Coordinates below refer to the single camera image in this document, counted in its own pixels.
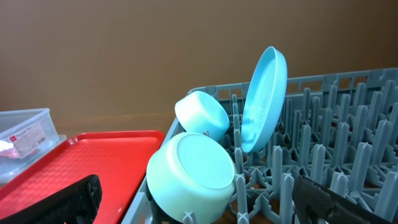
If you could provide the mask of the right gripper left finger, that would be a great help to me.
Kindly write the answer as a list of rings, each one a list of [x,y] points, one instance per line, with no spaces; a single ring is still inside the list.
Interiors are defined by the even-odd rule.
[[[102,195],[99,177],[91,174],[1,219],[1,224],[91,224],[98,214]]]

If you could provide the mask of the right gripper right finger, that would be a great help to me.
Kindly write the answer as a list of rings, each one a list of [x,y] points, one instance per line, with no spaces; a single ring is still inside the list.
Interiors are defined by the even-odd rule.
[[[392,224],[305,176],[294,180],[292,199],[301,224]]]

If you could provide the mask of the green bowl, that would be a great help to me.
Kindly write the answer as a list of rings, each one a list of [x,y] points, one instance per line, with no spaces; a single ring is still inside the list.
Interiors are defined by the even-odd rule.
[[[193,212],[198,223],[222,216],[235,190],[236,168],[231,156],[204,134],[175,135],[150,158],[146,179],[157,205],[182,222]]]

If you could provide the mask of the light blue round plate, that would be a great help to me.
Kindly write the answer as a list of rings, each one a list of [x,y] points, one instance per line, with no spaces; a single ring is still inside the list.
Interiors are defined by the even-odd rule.
[[[256,65],[244,104],[241,147],[245,153],[261,150],[271,138],[282,112],[286,88],[286,59],[270,46]]]

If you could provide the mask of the light blue bowl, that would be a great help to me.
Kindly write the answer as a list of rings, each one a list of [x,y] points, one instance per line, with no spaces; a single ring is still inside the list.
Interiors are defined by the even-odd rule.
[[[229,128],[225,109],[211,95],[194,91],[175,104],[175,114],[184,130],[208,135],[219,142]]]

